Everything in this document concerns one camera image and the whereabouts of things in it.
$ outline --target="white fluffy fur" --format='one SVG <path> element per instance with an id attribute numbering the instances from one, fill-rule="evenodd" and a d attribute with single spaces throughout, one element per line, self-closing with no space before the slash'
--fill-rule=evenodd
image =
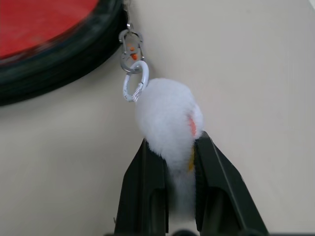
<path id="1" fill-rule="evenodd" d="M 189 117 L 196 125 L 195 136 Z M 170 216 L 193 219 L 195 175 L 188 166 L 194 141 L 203 131 L 203 116 L 190 89 L 173 80 L 150 80 L 136 102 L 136 120 L 150 149 L 168 166 Z"/>

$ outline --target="white carabiner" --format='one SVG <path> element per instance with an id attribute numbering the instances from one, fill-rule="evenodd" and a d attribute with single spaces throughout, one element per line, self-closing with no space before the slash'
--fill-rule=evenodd
<path id="1" fill-rule="evenodd" d="M 148 85 L 149 68 L 148 68 L 148 65 L 144 61 L 142 60 L 136 61 L 130 68 L 135 69 L 139 66 L 142 68 L 142 79 L 141 79 L 141 82 L 138 84 L 138 87 L 133 95 L 130 95 L 128 93 L 129 79 L 130 79 L 131 73 L 127 73 L 125 77 L 124 86 L 123 86 L 123 95 L 128 102 L 136 102 L 141 92 Z"/>

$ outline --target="black rubber rim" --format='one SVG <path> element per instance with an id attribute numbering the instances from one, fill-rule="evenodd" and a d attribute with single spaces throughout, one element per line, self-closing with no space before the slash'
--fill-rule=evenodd
<path id="1" fill-rule="evenodd" d="M 45 94 L 88 74 L 119 48 L 118 35 L 125 28 L 121 0 L 100 0 L 69 39 L 0 68 L 0 106 Z"/>

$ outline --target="cream wall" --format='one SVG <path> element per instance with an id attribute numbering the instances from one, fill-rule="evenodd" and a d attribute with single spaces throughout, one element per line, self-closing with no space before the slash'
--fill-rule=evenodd
<path id="1" fill-rule="evenodd" d="M 315 12 L 306 0 L 135 0 L 151 77 L 186 83 L 270 232 L 315 232 Z M 114 229 L 142 136 L 120 52 L 84 78 L 0 108 L 0 235 Z"/>

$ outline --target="red round object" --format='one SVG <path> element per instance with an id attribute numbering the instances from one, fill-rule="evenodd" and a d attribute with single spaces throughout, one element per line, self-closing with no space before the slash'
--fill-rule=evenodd
<path id="1" fill-rule="evenodd" d="M 98 0 L 0 0 L 0 58 L 54 41 L 82 22 Z"/>

